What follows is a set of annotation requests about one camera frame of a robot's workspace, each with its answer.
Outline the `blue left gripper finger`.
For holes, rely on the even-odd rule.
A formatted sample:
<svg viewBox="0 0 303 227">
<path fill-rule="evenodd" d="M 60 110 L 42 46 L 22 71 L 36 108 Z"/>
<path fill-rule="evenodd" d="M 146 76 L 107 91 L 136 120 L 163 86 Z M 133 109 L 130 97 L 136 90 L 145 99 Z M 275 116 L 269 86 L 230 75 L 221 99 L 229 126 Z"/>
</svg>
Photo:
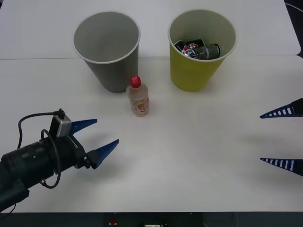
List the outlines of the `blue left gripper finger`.
<svg viewBox="0 0 303 227">
<path fill-rule="evenodd" d="M 88 119 L 88 120 L 71 122 L 70 135 L 73 135 L 97 122 L 98 122 L 97 119 Z"/>
<path fill-rule="evenodd" d="M 87 153 L 87 161 L 90 167 L 97 169 L 104 159 L 116 148 L 119 144 L 119 139 L 106 144 L 98 149 L 92 150 Z"/>
</svg>

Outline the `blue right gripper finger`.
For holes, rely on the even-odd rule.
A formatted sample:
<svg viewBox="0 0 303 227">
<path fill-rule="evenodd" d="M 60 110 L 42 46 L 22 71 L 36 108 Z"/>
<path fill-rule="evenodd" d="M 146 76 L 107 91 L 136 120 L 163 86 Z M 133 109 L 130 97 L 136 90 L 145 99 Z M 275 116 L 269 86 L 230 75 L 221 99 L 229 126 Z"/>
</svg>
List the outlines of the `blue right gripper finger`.
<svg viewBox="0 0 303 227">
<path fill-rule="evenodd" d="M 303 176 L 303 160 L 302 159 L 276 159 L 276 158 L 260 158 L 263 162 L 287 170 L 294 174 Z"/>
<path fill-rule="evenodd" d="M 269 111 L 260 116 L 261 119 L 279 118 L 279 117 L 302 117 L 303 116 L 303 98 L 292 103 Z"/>
</svg>

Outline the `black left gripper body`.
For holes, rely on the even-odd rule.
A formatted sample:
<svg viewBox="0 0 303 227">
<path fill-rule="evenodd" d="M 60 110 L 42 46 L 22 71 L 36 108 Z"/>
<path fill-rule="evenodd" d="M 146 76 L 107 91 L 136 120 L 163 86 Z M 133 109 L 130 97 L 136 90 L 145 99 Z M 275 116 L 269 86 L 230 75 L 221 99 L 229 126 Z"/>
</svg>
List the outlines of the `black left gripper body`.
<svg viewBox="0 0 303 227">
<path fill-rule="evenodd" d="M 86 169 L 90 168 L 89 163 L 86 160 L 86 152 L 74 136 L 58 138 L 58 154 L 62 171 L 71 167 L 75 167 L 76 169 L 82 167 L 85 167 Z"/>
</svg>

